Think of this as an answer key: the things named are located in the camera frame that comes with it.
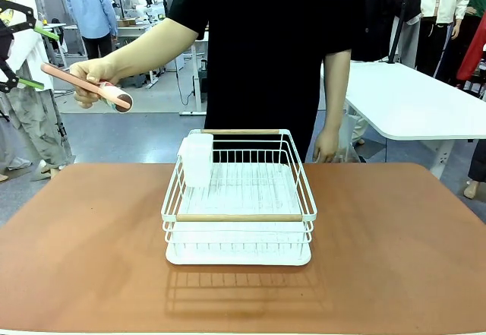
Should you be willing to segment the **person's right hand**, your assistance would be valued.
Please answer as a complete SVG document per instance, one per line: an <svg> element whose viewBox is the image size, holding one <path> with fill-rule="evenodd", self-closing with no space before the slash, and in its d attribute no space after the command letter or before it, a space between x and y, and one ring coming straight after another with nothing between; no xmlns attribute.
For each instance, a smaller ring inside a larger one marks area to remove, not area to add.
<svg viewBox="0 0 486 335"><path fill-rule="evenodd" d="M69 71L72 75L93 84L98 84L100 81L117 84L119 80L116 74L115 64L108 56L74 63L70 66ZM95 102L99 101L97 94L80 87L75 87L74 98L79 106L84 109L89 109Z"/></svg>

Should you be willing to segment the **person's left hand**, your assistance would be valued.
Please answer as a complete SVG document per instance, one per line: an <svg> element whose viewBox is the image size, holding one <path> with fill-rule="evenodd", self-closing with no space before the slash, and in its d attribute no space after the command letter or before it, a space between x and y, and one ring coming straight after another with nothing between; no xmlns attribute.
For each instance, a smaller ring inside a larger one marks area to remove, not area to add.
<svg viewBox="0 0 486 335"><path fill-rule="evenodd" d="M315 163L331 163L339 147L339 131L324 128L314 143L313 161Z"/></svg>

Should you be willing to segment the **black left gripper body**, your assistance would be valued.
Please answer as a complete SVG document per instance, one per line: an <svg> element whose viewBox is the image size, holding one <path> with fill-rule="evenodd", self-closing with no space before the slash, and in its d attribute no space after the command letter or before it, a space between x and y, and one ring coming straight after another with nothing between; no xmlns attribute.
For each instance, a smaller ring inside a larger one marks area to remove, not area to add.
<svg viewBox="0 0 486 335"><path fill-rule="evenodd" d="M13 42L14 42L14 36L11 33L10 28L6 26L1 26L1 36L0 36L1 63L4 64L8 60L11 45Z"/></svg>

